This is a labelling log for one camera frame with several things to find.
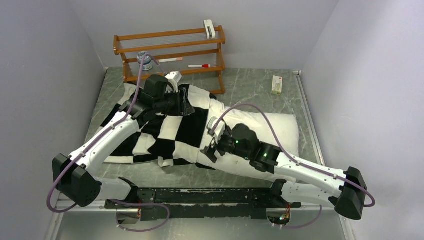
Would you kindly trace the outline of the black white checkered pillowcase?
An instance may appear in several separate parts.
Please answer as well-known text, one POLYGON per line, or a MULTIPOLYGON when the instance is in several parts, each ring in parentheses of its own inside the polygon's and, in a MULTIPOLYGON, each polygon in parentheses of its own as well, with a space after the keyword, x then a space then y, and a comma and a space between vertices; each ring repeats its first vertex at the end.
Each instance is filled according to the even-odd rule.
POLYGON ((157 161, 160 167, 194 164, 212 169, 210 164, 198 161, 206 126, 213 113, 221 115, 224 103, 209 91, 190 84, 181 84, 186 90, 195 112, 188 116, 158 115, 142 129, 128 137, 105 160, 109 164, 142 164, 157 161))

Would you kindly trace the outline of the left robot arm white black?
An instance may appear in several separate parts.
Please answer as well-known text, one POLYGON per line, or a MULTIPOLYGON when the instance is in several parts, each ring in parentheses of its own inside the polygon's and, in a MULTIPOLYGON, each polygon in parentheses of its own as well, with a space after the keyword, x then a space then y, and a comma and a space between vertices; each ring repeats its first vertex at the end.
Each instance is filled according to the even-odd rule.
POLYGON ((194 113, 185 89, 178 88, 178 71, 166 76, 151 75, 144 87, 136 87, 133 98, 125 102, 110 122, 87 143, 68 155, 58 154, 52 161, 53 190, 68 197, 75 206, 86 207, 95 200, 137 204, 138 187, 123 179, 95 178, 103 162, 129 137, 146 124, 167 116, 194 113))

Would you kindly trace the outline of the white pillow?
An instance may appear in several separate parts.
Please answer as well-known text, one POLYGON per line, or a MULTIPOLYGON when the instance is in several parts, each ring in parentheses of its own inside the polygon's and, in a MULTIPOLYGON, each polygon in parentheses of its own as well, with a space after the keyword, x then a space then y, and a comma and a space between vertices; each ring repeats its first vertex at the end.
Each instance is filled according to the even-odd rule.
MULTIPOLYGON (((266 113, 265 115, 270 121, 283 148, 291 155, 298 157, 299 126, 296 116, 283 113, 266 113)), ((237 124, 244 124, 256 133, 260 142, 273 146, 278 145, 268 123, 261 113, 233 109, 223 118, 223 121, 226 122, 230 128, 234 128, 237 124)), ((272 173, 256 170, 247 160, 239 156, 228 153, 224 156, 220 156, 219 153, 215 155, 217 156, 217 161, 215 163, 209 160, 203 153, 198 154, 195 162, 204 167, 210 167, 240 177, 254 178, 269 182, 274 182, 278 179, 278 177, 272 173)))

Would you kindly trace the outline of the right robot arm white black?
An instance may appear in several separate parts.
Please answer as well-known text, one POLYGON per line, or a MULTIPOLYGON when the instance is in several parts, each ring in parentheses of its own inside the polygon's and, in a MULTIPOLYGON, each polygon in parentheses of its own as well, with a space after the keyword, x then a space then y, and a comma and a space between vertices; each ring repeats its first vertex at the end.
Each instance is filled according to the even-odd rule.
POLYGON ((367 185, 359 169, 335 169, 298 158, 278 146, 260 141, 244 124, 207 131, 200 148, 214 166, 228 173, 267 173, 274 177, 271 192, 278 203, 310 203, 331 208, 351 220, 361 220, 367 185))

